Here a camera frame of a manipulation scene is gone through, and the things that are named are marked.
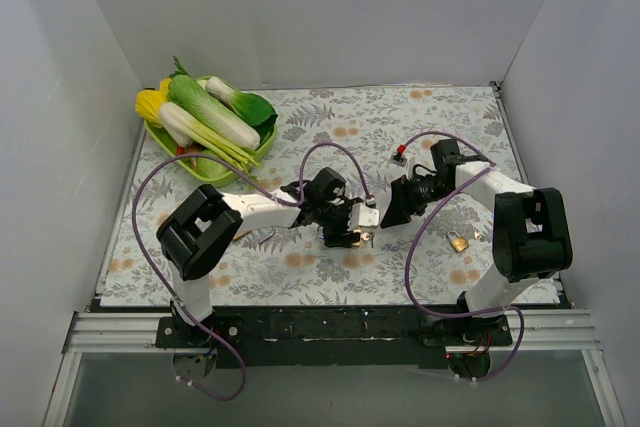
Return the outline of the long shackle brass padlock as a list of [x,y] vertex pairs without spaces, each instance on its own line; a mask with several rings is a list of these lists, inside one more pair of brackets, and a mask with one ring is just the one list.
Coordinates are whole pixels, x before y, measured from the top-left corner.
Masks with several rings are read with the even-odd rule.
[[354,248],[363,248],[366,246],[374,246],[375,233],[367,230],[355,229],[350,233],[351,246]]

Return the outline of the large brass padlock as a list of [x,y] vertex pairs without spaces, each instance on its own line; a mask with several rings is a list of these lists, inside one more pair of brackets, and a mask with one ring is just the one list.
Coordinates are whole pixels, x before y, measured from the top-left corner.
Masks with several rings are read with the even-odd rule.
[[446,233],[446,238],[455,252],[461,253],[469,248],[469,242],[456,231]]

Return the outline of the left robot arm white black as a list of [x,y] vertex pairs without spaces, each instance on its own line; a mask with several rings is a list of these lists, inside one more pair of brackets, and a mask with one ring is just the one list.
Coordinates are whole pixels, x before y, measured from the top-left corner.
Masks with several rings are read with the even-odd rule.
[[211,339],[209,274],[240,234],[315,224],[329,248],[359,243],[361,221],[375,203],[349,198],[345,189],[345,179],[331,168],[265,195],[222,193],[211,185],[197,188],[156,233],[177,297],[172,301],[174,331],[193,347]]

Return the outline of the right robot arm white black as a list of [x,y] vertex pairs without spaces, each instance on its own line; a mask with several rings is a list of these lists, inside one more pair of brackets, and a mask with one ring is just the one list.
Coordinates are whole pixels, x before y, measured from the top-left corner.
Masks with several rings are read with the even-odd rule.
[[433,204],[441,210],[465,193],[493,216],[493,263],[447,312],[421,309],[420,334],[427,346],[507,346],[511,342],[506,311],[525,290],[570,267],[573,260],[562,194],[537,189],[495,170],[479,152],[465,155],[456,139],[430,148],[433,167],[426,174],[408,160],[400,145],[392,162],[406,172],[391,183],[391,201],[382,228],[409,223]]

